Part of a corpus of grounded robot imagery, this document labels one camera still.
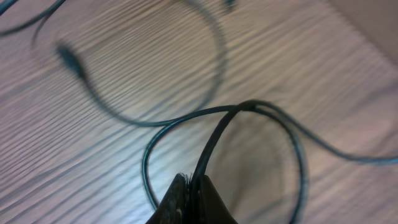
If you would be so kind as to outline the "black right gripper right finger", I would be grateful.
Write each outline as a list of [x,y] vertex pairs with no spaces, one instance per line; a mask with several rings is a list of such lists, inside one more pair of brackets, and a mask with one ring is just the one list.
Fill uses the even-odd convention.
[[200,178],[199,187],[193,204],[193,223],[237,224],[207,175]]

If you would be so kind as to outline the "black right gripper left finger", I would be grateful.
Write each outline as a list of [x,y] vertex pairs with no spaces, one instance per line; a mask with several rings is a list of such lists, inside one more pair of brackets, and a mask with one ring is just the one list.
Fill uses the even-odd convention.
[[186,224],[189,207],[189,183],[190,179],[186,174],[178,173],[167,189],[163,199],[159,203],[155,198],[154,191],[149,179],[144,178],[144,187],[147,197],[154,208],[154,214],[146,224]]

